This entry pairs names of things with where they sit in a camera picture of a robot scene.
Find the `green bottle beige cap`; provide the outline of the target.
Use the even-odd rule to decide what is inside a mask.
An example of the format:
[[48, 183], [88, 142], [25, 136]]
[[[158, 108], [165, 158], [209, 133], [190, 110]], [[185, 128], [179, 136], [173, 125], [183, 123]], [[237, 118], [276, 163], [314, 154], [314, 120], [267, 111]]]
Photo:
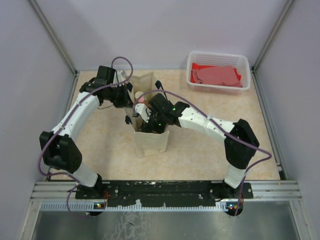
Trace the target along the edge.
[[140, 97], [142, 94], [143, 94], [142, 91], [137, 91], [137, 92], [134, 94], [135, 99], [138, 100], [139, 97]]

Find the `orange lotion bottle pink cap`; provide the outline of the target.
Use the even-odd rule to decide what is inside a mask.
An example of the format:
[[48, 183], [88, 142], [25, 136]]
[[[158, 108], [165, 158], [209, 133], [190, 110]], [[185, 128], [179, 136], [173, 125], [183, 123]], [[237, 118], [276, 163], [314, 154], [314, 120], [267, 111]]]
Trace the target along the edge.
[[145, 102], [145, 98], [144, 97], [141, 97], [137, 100], [138, 103], [144, 103]]

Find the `beige canvas tote bag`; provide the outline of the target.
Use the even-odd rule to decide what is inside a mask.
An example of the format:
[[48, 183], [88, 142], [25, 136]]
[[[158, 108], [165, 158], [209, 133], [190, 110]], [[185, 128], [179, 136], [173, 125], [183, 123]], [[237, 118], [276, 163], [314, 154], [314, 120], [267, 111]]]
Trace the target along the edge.
[[[136, 101], [136, 92], [141, 91], [146, 93], [151, 90], [156, 90], [160, 88], [161, 84], [153, 72], [142, 76], [132, 76], [128, 83], [131, 83], [133, 86], [133, 103]], [[133, 110], [131, 107], [124, 108], [124, 112], [126, 114], [125, 121], [131, 126], [133, 131], [135, 151], [138, 158], [160, 154], [166, 150], [170, 134], [168, 127], [166, 127], [165, 131], [161, 134], [141, 132], [140, 127], [143, 123], [142, 118], [140, 116], [133, 117]]]

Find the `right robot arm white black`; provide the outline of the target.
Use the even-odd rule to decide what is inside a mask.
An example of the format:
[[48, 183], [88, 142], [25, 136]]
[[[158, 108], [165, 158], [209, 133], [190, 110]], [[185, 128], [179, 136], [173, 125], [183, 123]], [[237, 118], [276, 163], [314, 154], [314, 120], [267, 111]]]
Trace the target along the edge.
[[186, 102], [172, 104], [161, 93], [154, 95], [147, 104], [137, 103], [134, 112], [143, 120], [140, 127], [142, 132], [160, 134], [170, 125], [194, 130], [221, 141], [229, 164], [223, 180], [223, 192], [229, 198], [235, 198], [241, 192], [241, 181], [250, 160], [256, 154], [256, 150], [250, 146], [260, 146], [246, 120], [231, 122], [209, 118]]

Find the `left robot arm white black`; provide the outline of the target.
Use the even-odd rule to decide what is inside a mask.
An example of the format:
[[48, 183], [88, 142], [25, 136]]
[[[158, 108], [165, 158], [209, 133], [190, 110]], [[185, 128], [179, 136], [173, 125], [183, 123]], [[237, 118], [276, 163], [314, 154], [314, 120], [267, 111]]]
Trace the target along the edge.
[[112, 66], [99, 66], [96, 77], [80, 87], [74, 104], [57, 126], [40, 134], [41, 153], [37, 161], [40, 174], [50, 175], [41, 169], [41, 164], [45, 164], [56, 169], [58, 175], [69, 176], [86, 187], [91, 197], [97, 199], [103, 195], [101, 176], [83, 162], [76, 142], [87, 120], [104, 101], [113, 103], [116, 108], [133, 105], [130, 98], [132, 87], [127, 86], [130, 78], [124, 77]]

